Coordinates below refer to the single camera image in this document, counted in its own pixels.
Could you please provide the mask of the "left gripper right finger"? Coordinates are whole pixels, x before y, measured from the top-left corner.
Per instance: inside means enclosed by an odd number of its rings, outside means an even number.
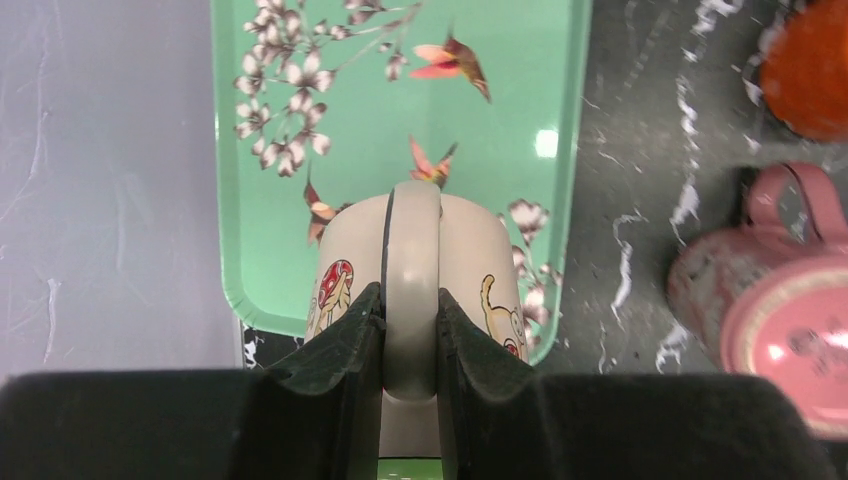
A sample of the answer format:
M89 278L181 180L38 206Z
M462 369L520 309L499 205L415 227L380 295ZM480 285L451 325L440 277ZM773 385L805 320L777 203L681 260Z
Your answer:
M768 381L726 374L543 374L438 296L448 479L834 479Z

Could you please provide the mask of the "cream cartoon mug green interior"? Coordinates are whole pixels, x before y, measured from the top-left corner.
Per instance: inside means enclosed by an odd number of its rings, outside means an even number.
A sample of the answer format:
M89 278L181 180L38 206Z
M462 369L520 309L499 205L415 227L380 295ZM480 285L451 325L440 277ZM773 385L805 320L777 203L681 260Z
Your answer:
M529 357L509 233L486 208L424 181L354 204L322 235L306 338L339 321L374 282L386 317L379 453L436 458L439 291L485 339Z

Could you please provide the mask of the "pink patterned mug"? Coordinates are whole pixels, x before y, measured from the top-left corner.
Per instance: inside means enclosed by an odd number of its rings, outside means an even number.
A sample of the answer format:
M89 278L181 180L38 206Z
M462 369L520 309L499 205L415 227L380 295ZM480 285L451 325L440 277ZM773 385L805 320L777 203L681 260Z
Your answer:
M715 366L770 381L815 436L846 439L847 222L821 167L761 170L741 222L690 242L666 291Z

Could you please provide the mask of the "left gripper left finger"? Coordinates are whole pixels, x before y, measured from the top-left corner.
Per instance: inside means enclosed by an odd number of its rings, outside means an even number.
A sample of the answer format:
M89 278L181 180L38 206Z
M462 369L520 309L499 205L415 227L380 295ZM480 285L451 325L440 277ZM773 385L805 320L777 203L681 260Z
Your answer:
M385 323L368 285L264 370L43 372L1 391L5 479L373 479Z

